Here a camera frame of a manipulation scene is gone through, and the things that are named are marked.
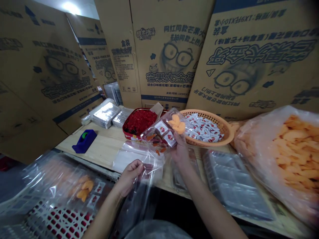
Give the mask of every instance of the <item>blue stripe on box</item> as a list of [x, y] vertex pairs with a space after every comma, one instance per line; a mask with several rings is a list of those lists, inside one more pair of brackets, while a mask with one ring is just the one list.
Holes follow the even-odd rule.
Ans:
[[217, 0], [213, 13], [227, 12], [282, 1], [289, 0]]
[[105, 38], [77, 38], [80, 45], [106, 45]]
[[53, 121], [56, 124], [59, 124], [61, 122], [63, 122], [64, 120], [66, 120], [67, 118], [71, 117], [72, 115], [74, 115], [75, 113], [79, 112], [80, 110], [84, 109], [85, 107], [87, 107], [89, 104], [92, 104], [94, 101], [97, 101], [98, 99], [101, 98], [101, 95], [96, 95], [90, 99], [88, 99], [87, 101], [82, 102], [81, 104], [73, 107], [72, 109], [64, 112], [63, 114], [55, 117], [53, 119]]
[[155, 100], [155, 101], [169, 101], [178, 103], [187, 103], [188, 98], [173, 97], [173, 96], [152, 96], [152, 95], [141, 95], [142, 100]]

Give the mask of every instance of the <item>blue tape dispenser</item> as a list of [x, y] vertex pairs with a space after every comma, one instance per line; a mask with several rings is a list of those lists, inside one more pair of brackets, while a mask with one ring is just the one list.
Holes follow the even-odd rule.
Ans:
[[97, 134], [92, 129], [87, 129], [84, 133], [80, 136], [79, 141], [76, 145], [73, 145], [72, 148], [76, 153], [85, 153], [88, 148], [91, 146]]

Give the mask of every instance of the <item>cartoon face with glasses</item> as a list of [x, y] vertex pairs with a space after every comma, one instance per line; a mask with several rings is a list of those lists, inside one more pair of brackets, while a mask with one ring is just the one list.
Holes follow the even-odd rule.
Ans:
[[182, 41], [169, 41], [164, 44], [160, 55], [160, 66], [163, 72], [179, 73], [194, 60], [191, 48], [182, 49]]
[[278, 76], [286, 72], [291, 66], [291, 62], [280, 61], [275, 62], [269, 69], [268, 76]]
[[114, 82], [116, 81], [115, 71], [112, 66], [105, 66], [104, 69], [104, 76], [107, 78], [108, 81]]
[[229, 87], [235, 96], [246, 94], [262, 79], [265, 64], [261, 62], [249, 63], [240, 60], [219, 73], [215, 78], [215, 88]]
[[68, 81], [79, 80], [79, 69], [72, 62], [62, 62], [58, 56], [45, 56], [46, 66], [53, 74], [53, 78], [41, 79], [41, 83], [46, 86], [55, 86]]

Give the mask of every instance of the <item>flattened cardboard box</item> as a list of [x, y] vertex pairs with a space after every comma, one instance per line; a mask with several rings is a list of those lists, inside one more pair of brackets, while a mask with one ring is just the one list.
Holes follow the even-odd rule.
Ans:
[[100, 86], [116, 81], [109, 49], [99, 20], [66, 13]]
[[30, 163], [102, 100], [64, 12], [28, 0], [0, 8], [0, 151]]
[[186, 107], [214, 0], [131, 1], [143, 107]]
[[289, 105], [319, 111], [311, 1], [217, 1], [187, 109], [244, 120]]
[[95, 0], [97, 12], [110, 49], [123, 105], [142, 107], [130, 2]]

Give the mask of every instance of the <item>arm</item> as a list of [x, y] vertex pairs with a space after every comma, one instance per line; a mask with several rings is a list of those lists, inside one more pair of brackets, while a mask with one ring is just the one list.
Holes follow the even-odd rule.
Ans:
[[110, 233], [117, 211], [123, 198], [131, 189], [135, 179], [142, 173], [143, 163], [136, 159], [123, 171], [120, 179], [103, 202], [98, 214], [82, 239], [106, 239]]
[[172, 152], [172, 158], [210, 235], [216, 239], [247, 238], [236, 221], [197, 175], [189, 160], [185, 136], [174, 133], [174, 137], [178, 145]]

